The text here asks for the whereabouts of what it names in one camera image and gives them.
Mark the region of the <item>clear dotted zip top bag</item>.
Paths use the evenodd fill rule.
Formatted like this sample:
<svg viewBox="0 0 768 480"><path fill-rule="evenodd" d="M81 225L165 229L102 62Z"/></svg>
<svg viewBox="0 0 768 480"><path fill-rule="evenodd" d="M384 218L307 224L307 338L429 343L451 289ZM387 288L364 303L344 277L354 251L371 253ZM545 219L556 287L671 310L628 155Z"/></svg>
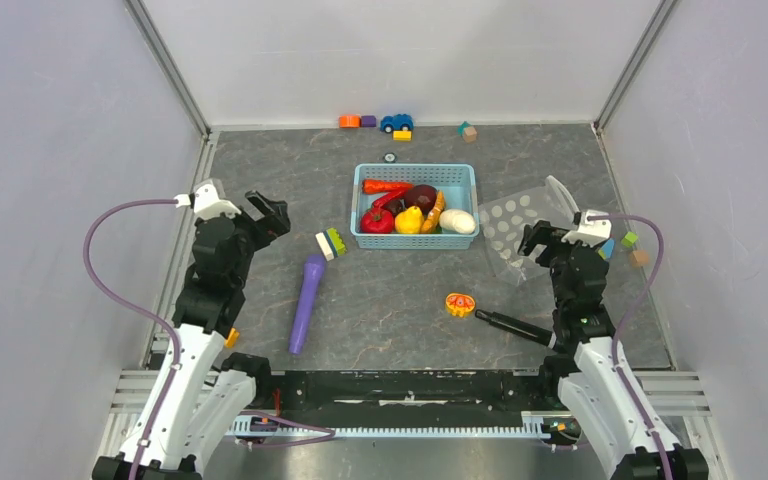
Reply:
<svg viewBox="0 0 768 480"><path fill-rule="evenodd" d="M546 274L547 270L535 262L542 252L540 246L527 256L518 254L524 228L546 220L555 227L569 229L578 210L567 187L552 175L545 178L542 186L479 205L480 232L495 276L518 286Z"/></svg>

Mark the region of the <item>white toy egg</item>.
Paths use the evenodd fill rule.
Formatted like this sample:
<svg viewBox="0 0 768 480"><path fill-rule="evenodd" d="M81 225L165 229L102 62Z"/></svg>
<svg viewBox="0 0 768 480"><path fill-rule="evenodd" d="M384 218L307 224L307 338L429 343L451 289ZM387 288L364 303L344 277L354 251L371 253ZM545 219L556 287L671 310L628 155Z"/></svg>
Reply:
<svg viewBox="0 0 768 480"><path fill-rule="evenodd" d="M440 214L439 226L443 230L461 235L471 235L475 232L478 223L474 216L460 209L446 209Z"/></svg>

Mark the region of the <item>light blue plastic basket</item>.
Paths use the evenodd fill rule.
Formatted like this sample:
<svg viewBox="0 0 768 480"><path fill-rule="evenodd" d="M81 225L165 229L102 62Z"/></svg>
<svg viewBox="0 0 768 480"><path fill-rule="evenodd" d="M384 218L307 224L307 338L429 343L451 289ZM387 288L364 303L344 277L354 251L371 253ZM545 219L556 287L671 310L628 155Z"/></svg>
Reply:
<svg viewBox="0 0 768 480"><path fill-rule="evenodd" d="M355 167L350 233L361 249L465 250L480 232L477 182L468 164L362 163ZM415 233L398 226L383 231L376 207L388 215L400 213L397 223L414 216Z"/></svg>

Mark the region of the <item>dark red toy onion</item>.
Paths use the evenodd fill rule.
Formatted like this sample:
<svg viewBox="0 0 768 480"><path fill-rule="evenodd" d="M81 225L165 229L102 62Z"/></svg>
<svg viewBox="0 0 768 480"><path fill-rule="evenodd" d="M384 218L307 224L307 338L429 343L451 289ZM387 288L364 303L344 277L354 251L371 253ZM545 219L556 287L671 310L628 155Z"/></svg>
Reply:
<svg viewBox="0 0 768 480"><path fill-rule="evenodd" d="M427 215L435 203L437 191L431 185L415 185L405 193L403 198L404 206L405 208L417 206L421 209L423 215Z"/></svg>

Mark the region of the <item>yellow toy pear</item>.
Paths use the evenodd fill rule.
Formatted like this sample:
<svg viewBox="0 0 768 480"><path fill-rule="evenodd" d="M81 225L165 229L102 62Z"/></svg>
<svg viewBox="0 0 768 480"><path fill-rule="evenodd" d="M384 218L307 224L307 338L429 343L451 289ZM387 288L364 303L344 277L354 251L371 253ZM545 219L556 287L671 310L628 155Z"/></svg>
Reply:
<svg viewBox="0 0 768 480"><path fill-rule="evenodd" d="M395 232L404 235L420 234L424 222L421 209L417 206L409 207L395 217Z"/></svg>

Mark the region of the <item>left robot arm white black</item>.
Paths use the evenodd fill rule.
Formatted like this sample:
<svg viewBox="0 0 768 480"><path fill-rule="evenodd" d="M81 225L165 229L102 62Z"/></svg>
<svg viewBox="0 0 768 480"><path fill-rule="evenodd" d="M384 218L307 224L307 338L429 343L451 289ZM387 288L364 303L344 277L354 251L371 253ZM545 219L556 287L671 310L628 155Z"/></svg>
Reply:
<svg viewBox="0 0 768 480"><path fill-rule="evenodd" d="M240 412L272 399L274 381L268 360L241 353L224 361L209 395L199 399L216 358L234 339L254 254L291 229L286 202L270 200L257 191L245 197L261 218L253 219L209 186L171 199L172 205L189 207L196 216L193 261L171 321L120 297L93 268L93 236L104 220L123 208L111 208L88 229L82 255L93 283L169 336L163 363L134 429L115 455L96 460L92 478L200 479Z"/></svg>

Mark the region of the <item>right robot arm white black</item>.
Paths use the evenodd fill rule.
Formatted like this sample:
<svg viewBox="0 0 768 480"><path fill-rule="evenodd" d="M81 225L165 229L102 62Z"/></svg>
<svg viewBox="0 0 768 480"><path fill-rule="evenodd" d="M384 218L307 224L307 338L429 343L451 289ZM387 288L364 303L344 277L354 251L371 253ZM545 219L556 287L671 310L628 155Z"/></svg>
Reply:
<svg viewBox="0 0 768 480"><path fill-rule="evenodd" d="M608 222L567 230L540 220L524 228L518 253L543 249L536 262L549 271L555 304L554 352L540 368L538 396L572 413L609 479L706 479L703 453L682 446L661 420L603 304L609 264L597 248L609 235Z"/></svg>

